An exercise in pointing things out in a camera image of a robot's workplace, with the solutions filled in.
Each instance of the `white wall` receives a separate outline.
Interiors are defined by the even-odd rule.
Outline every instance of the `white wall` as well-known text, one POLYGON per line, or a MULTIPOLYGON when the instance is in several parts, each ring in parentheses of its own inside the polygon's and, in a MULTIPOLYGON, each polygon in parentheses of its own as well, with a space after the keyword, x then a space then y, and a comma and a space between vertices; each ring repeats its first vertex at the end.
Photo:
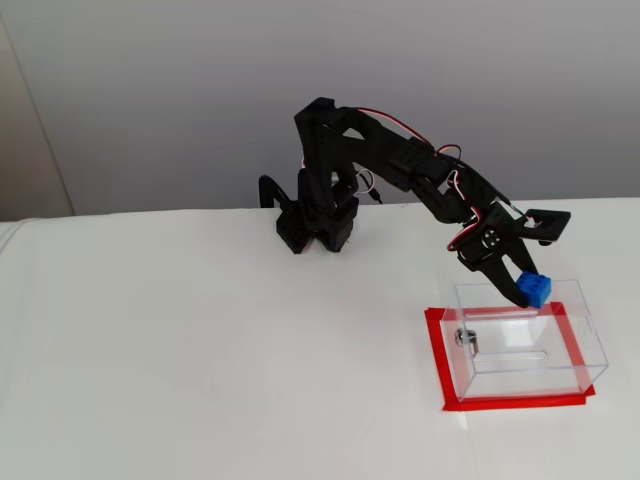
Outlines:
MULTIPOLYGON (((79 213, 294 195, 317 96, 399 116, 516 198, 638 195, 640 3, 0 0, 79 213)), ((403 200, 391 188, 384 199, 403 200)))

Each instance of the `clear plastic box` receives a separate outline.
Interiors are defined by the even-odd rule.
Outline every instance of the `clear plastic box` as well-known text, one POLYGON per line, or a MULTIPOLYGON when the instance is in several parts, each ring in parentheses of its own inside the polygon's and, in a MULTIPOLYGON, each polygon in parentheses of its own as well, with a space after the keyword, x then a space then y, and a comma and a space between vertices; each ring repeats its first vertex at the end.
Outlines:
POLYGON ((456 395, 582 394, 608 367, 577 281, 554 281, 539 310, 521 309, 491 284, 456 285, 441 321, 456 395))

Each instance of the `robotic arm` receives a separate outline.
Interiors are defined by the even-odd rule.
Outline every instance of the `robotic arm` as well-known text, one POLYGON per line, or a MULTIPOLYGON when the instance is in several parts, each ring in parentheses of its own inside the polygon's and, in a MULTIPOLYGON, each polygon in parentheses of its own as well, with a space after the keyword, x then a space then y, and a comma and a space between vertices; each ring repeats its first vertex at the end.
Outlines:
POLYGON ((486 275, 511 302, 528 307, 527 296, 502 257, 507 255, 522 271, 537 274, 522 239, 550 245, 571 214, 529 210, 514 219, 498 200, 509 206, 511 202, 473 168, 436 151, 404 125, 414 135, 409 140, 386 129, 367 112, 386 116, 369 109, 336 108, 328 98, 316 99, 295 116, 305 163, 298 173, 297 201, 291 201, 270 177, 260 178, 260 205, 272 208, 278 201, 282 214, 276 228, 291 250, 301 253, 311 238, 318 238, 329 251, 340 251, 358 211, 355 162, 400 190, 411 190, 438 221, 462 224, 463 230, 447 249, 456 251, 469 270, 486 275), (345 136, 349 130, 362 139, 345 136))

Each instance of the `white tabletop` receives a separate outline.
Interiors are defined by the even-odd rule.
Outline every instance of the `white tabletop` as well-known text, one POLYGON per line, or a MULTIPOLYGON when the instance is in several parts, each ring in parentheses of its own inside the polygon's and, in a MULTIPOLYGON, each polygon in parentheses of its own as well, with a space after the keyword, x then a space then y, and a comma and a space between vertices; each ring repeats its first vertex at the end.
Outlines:
POLYGON ((0 253, 0 478, 639 478, 640 200, 521 203, 573 212, 529 246, 599 328, 585 407, 440 410, 423 310, 484 277, 419 204, 362 207, 339 254, 293 255, 276 210, 25 223, 0 253))

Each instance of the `blue block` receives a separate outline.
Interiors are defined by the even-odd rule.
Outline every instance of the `blue block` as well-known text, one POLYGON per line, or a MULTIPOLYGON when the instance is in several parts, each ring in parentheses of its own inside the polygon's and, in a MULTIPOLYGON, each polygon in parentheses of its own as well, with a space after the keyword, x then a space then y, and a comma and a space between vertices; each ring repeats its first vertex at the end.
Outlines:
POLYGON ((522 272, 516 285, 529 299, 529 305, 535 308, 542 308, 551 296, 551 279, 544 275, 522 272))

